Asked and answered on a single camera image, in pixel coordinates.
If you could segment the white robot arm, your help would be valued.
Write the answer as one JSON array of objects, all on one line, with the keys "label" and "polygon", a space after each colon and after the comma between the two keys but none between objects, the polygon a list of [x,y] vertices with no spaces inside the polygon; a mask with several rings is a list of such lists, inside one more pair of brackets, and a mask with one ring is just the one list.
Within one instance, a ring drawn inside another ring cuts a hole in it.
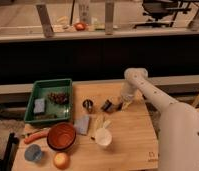
[{"label": "white robot arm", "polygon": [[158,171],[199,171],[199,112],[154,86],[145,68],[128,68],[121,90],[123,101],[139,90],[160,112]]}]

